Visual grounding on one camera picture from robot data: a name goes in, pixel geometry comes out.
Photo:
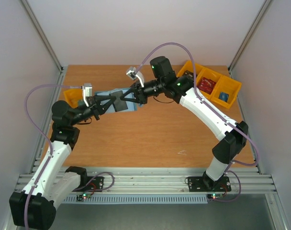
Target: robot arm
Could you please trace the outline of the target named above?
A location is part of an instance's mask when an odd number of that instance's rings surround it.
[[[143,86],[138,82],[134,83],[121,100],[145,104],[148,97],[164,93],[168,98],[189,109],[214,133],[220,142],[213,148],[214,158],[203,174],[204,185],[211,191],[222,178],[231,160],[246,145],[246,139],[227,123],[237,127],[245,134],[247,134],[248,126],[243,121],[239,124],[223,114],[200,93],[199,89],[197,92],[201,98],[198,98],[195,95],[193,79],[188,76],[177,78],[167,58],[157,57],[150,61],[150,65],[156,80],[145,82]],[[133,93],[135,99],[125,98],[129,93]],[[204,102],[226,121],[223,121]]]
[[[83,95],[90,91],[90,86],[85,84]],[[85,186],[88,182],[86,169],[69,167],[64,177],[53,185],[61,166],[78,140],[79,129],[73,126],[92,116],[99,120],[99,116],[107,111],[116,97],[96,95],[84,96],[83,99],[84,103],[77,108],[71,108],[65,101],[57,101],[52,106],[53,152],[50,152],[50,148],[47,150],[38,170],[22,192],[12,193],[10,207],[15,225],[24,226],[24,208],[28,203],[29,227],[39,230],[49,229],[62,201],[75,188]],[[101,102],[106,100],[109,101],[102,105]]]

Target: gray wall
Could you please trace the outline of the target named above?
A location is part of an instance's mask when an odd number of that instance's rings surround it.
[[[27,92],[58,76],[18,0],[0,1],[0,229],[20,173],[26,173],[38,135],[23,111]],[[51,90],[35,92],[31,116],[40,124]]]
[[[291,0],[274,1],[234,70],[250,133],[291,225]]]
[[[140,64],[179,42],[204,65],[229,65],[263,0],[29,0],[62,65]],[[189,57],[165,47],[173,64]]]

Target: red package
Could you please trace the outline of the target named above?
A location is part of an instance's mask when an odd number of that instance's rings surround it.
[[[199,90],[202,90],[205,93],[211,94],[216,82],[211,79],[202,78],[198,86]]]

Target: blue object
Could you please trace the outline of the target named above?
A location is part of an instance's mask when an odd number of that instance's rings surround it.
[[[130,88],[122,88],[122,89],[114,89],[114,90],[109,90],[109,91],[97,91],[94,93],[94,95],[99,95],[99,96],[108,96],[110,93],[116,92],[116,91],[122,91],[123,93],[125,93],[126,91],[128,91]],[[134,98],[133,93],[130,93],[129,95],[127,95],[125,98]],[[126,102],[127,108],[125,110],[119,111],[119,112],[129,112],[129,111],[136,111],[137,110],[137,105],[134,102]],[[115,113],[115,109],[114,107],[111,105],[108,110],[106,111],[106,114],[110,114],[110,113]]]
[[[224,101],[224,102],[227,102],[228,94],[225,93],[225,92],[221,92],[220,95],[219,95],[219,99]]]

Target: wooden table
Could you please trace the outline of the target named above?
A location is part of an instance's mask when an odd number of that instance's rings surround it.
[[[125,72],[129,66],[76,66],[67,69],[64,85],[91,83],[93,91],[127,88],[133,82]],[[181,66],[173,66],[178,72]],[[225,66],[209,66],[228,75]],[[146,81],[154,79],[149,66],[142,68]],[[63,93],[59,99],[64,100]],[[164,95],[159,100],[168,102]],[[238,104],[229,109],[218,106],[240,122]],[[135,112],[112,113],[78,126],[78,142],[65,166],[98,167],[208,167],[212,148],[218,143],[213,133],[189,110],[176,103],[163,104],[153,98]],[[247,145],[236,158],[253,162]]]

